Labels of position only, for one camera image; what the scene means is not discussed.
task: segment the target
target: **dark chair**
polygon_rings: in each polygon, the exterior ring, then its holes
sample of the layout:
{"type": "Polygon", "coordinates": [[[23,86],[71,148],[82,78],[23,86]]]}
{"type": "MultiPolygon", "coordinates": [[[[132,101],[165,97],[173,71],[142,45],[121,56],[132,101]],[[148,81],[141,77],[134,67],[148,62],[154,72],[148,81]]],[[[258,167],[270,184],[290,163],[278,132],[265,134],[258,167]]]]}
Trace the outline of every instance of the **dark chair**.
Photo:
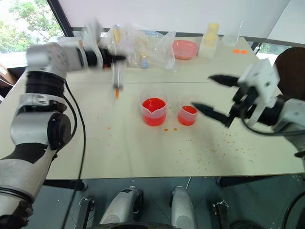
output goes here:
{"type": "Polygon", "coordinates": [[[275,64],[281,79],[278,87],[283,95],[305,100],[305,48],[287,49],[275,64]]]}

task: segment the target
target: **plastic bag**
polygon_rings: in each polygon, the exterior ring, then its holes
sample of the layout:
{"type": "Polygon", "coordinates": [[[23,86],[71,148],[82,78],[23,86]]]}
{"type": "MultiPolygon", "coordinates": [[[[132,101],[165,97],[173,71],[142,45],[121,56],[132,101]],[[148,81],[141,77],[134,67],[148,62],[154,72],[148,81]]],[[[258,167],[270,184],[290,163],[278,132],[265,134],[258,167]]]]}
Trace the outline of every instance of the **plastic bag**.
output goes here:
{"type": "Polygon", "coordinates": [[[125,23],[113,26],[102,38],[110,52],[125,54],[130,67],[162,67],[173,70],[173,41],[176,32],[162,35],[156,31],[125,23]]]}

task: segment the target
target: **wheel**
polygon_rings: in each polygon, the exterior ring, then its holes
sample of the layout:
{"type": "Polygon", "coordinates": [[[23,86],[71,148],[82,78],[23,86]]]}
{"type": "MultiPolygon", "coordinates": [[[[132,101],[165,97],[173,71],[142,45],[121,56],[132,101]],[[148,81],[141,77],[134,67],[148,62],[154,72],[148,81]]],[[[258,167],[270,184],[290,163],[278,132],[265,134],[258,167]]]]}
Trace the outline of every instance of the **wheel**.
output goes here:
{"type": "Polygon", "coordinates": [[[132,218],[134,221],[138,221],[141,213],[142,213],[142,209],[143,209],[143,203],[144,203],[144,192],[142,189],[137,189],[138,190],[138,197],[134,203],[133,206],[133,211],[132,211],[132,218]]]}

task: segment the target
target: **white table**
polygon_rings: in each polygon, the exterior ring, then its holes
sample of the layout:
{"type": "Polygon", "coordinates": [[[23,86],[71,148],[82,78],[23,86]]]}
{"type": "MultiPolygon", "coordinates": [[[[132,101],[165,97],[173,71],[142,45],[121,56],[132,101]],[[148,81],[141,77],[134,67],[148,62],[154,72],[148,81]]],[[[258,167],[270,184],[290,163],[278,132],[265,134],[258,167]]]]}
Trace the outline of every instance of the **white table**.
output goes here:
{"type": "MultiPolygon", "coordinates": [[[[232,53],[233,48],[229,52],[229,48],[221,47],[215,61],[223,64],[196,58],[179,63],[180,71],[173,75],[158,69],[128,69],[127,83],[118,101],[113,99],[110,74],[92,71],[70,73],[68,83],[80,105],[87,130],[82,178],[249,176],[303,172],[301,160],[293,156],[294,147],[284,138],[254,135],[245,130],[238,119],[229,129],[203,115],[193,126],[182,126],[177,121],[179,102],[186,94],[202,98],[202,102],[221,112],[229,111],[236,88],[212,83],[207,76],[213,73],[239,75],[256,60],[244,39],[240,39],[234,48],[248,50],[248,54],[241,58],[241,54],[232,53]],[[139,109],[140,91],[152,85],[162,87],[169,98],[168,116],[159,127],[144,124],[139,109]]],[[[24,82],[19,81],[0,105],[0,157],[14,149],[9,134],[10,124],[18,97],[24,93],[24,82]]],[[[66,114],[73,120],[70,111],[66,114]]],[[[77,178],[81,151],[79,125],[75,137],[52,163],[47,178],[77,178]]]]}

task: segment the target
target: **plastic cup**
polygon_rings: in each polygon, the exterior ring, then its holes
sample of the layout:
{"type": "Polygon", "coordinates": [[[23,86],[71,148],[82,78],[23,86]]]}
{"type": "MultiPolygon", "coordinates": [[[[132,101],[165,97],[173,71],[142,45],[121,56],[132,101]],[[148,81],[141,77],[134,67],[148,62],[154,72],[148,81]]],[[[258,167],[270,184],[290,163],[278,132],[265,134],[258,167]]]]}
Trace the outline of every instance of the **plastic cup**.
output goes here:
{"type": "Polygon", "coordinates": [[[146,89],[140,94],[140,106],[143,121],[150,126],[159,126],[164,123],[167,112],[167,95],[159,87],[146,89]],[[158,104],[157,106],[148,106],[148,104],[158,104]]]}
{"type": "Polygon", "coordinates": [[[191,101],[194,101],[194,99],[192,97],[186,97],[180,103],[178,121],[182,125],[193,125],[197,120],[198,111],[191,104],[191,101]]]}
{"type": "Polygon", "coordinates": [[[242,24],[243,20],[240,20],[232,25],[230,29],[228,29],[222,38],[222,43],[224,45],[234,46],[237,44],[242,24]]]}

